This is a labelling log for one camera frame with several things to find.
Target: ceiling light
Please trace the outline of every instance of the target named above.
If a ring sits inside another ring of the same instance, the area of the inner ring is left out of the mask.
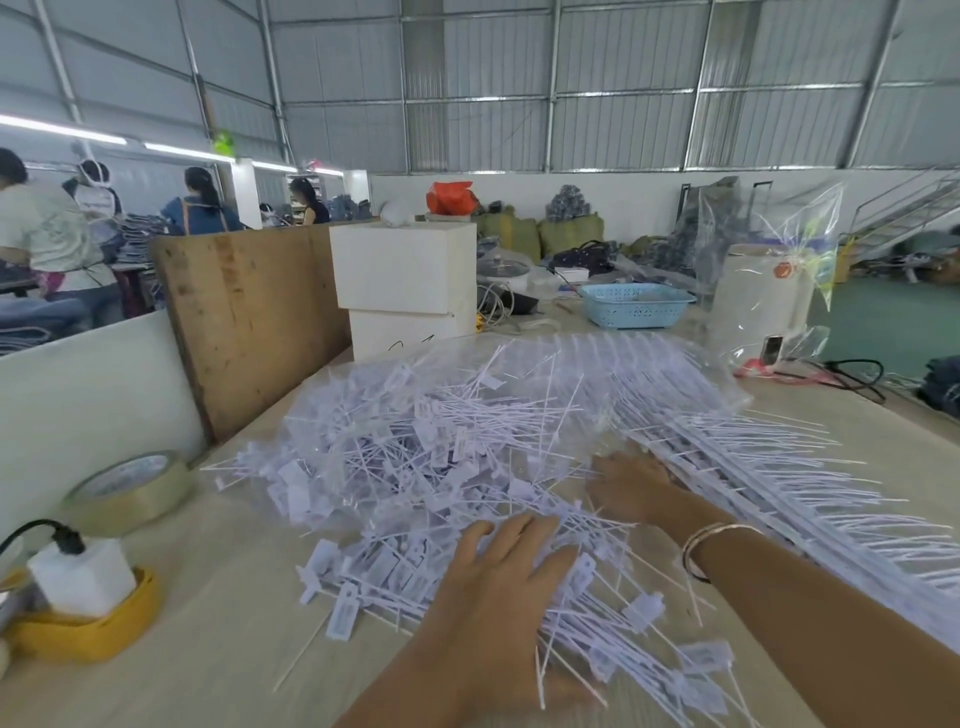
[[[274,164],[271,161],[252,161],[251,164],[257,169],[272,169],[275,172],[289,172],[292,175],[299,172],[297,167],[291,167],[289,164]]]
[[[168,155],[177,155],[178,157],[192,157],[194,159],[209,159],[210,161],[228,161],[234,162],[233,157],[224,155],[215,155],[212,152],[198,152],[194,149],[182,149],[181,147],[170,147],[166,144],[154,144],[151,141],[143,142],[143,146],[154,152],[165,152]]]
[[[61,124],[47,124],[45,121],[34,121],[33,119],[22,119],[19,116],[7,116],[0,114],[0,124],[18,129],[31,129],[35,132],[58,133],[63,136],[74,136],[78,139],[89,139],[90,141],[101,141],[104,144],[126,144],[127,140],[122,136],[114,136],[100,132],[92,132],[79,127],[64,127]]]
[[[315,175],[332,175],[333,177],[343,177],[344,173],[339,169],[327,169],[326,167],[310,167],[310,171]]]

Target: factory floor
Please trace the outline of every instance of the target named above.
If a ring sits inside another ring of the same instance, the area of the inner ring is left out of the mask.
[[[834,286],[830,312],[815,302],[809,322],[830,327],[822,359],[878,359],[923,378],[930,359],[960,354],[960,286],[850,279]]]

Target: tape roll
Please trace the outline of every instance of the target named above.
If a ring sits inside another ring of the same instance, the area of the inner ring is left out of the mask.
[[[87,478],[63,499],[63,519],[85,536],[114,538],[176,508],[193,474],[171,450],[124,460]]]

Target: white partition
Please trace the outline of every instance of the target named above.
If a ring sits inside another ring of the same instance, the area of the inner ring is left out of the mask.
[[[113,463],[204,447],[166,311],[0,357],[0,539]]]

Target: bracelet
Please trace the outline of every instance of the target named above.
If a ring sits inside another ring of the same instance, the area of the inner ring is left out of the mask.
[[[709,584],[710,580],[707,579],[705,574],[702,572],[698,574],[693,570],[693,565],[690,563],[690,556],[693,553],[693,549],[706,541],[710,536],[716,536],[718,533],[730,531],[735,528],[747,528],[762,535],[762,531],[760,531],[759,528],[754,528],[747,523],[711,523],[710,525],[706,525],[690,536],[690,538],[688,538],[684,544],[684,550],[680,557],[680,563],[684,567],[684,571],[686,571],[697,581],[702,581],[704,584]]]

